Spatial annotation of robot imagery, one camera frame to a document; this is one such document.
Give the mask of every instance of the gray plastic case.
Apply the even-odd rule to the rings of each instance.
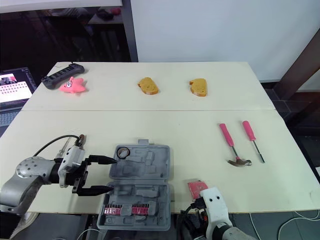
[[[119,159],[117,150],[126,147],[130,155]],[[111,166],[114,179],[107,186],[97,226],[101,230],[167,231],[170,228],[170,148],[139,139],[135,145],[118,145],[114,153],[118,162]],[[105,215],[105,206],[122,205],[121,215]],[[130,215],[131,205],[149,204],[148,215]]]

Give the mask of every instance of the laptop screen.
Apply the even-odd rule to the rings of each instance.
[[[0,110],[22,107],[36,88],[27,67],[0,72]]]

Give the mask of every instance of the pink hammer handle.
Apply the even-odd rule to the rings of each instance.
[[[243,122],[242,122],[242,125],[243,125],[243,127],[244,127],[244,130],[245,130],[246,134],[247,134],[248,137],[249,137],[249,140],[250,140],[250,141],[256,140],[256,137],[255,137],[255,135],[254,135],[254,131],[252,131],[252,128],[251,128],[251,126],[250,126],[250,123],[249,123],[248,121],[243,121]]]
[[[222,133],[224,135],[224,138],[225,138],[226,142],[229,144],[230,147],[233,147],[234,146],[234,141],[232,140],[232,138],[231,138],[231,136],[230,136],[230,134],[228,132],[227,126],[224,123],[221,123],[221,124],[219,124],[219,127],[222,130]]]

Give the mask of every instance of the bread slice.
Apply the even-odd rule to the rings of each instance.
[[[142,92],[147,95],[153,95],[159,92],[157,85],[150,77],[141,79],[138,86],[141,88]]]
[[[189,82],[191,85],[191,92],[199,97],[207,95],[207,82],[204,78],[196,78]]]

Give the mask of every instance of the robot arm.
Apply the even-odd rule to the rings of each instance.
[[[201,215],[205,216],[205,222],[203,219],[200,219],[204,227],[190,232],[194,240],[255,240],[254,237],[245,234],[233,226],[229,219],[227,205],[218,188],[207,188],[200,191],[199,194],[200,198],[197,198],[188,208],[188,210],[204,210]],[[184,214],[182,214],[181,222],[184,221],[183,218],[186,217],[186,215],[185,211]],[[177,239],[179,239],[179,234],[180,228],[177,227]]]
[[[108,186],[83,188],[86,183],[87,166],[91,163],[113,164],[111,157],[90,155],[83,160],[85,136],[66,152],[64,158],[55,160],[32,156],[23,160],[15,169],[13,176],[2,186],[0,192],[0,211],[23,216],[35,199],[42,185],[59,184],[61,188],[73,186],[72,193],[79,196],[97,196],[112,190]]]
[[[208,240],[255,240],[234,227],[229,219],[227,205],[218,188],[208,188],[200,192],[205,203],[208,219],[206,239]]]

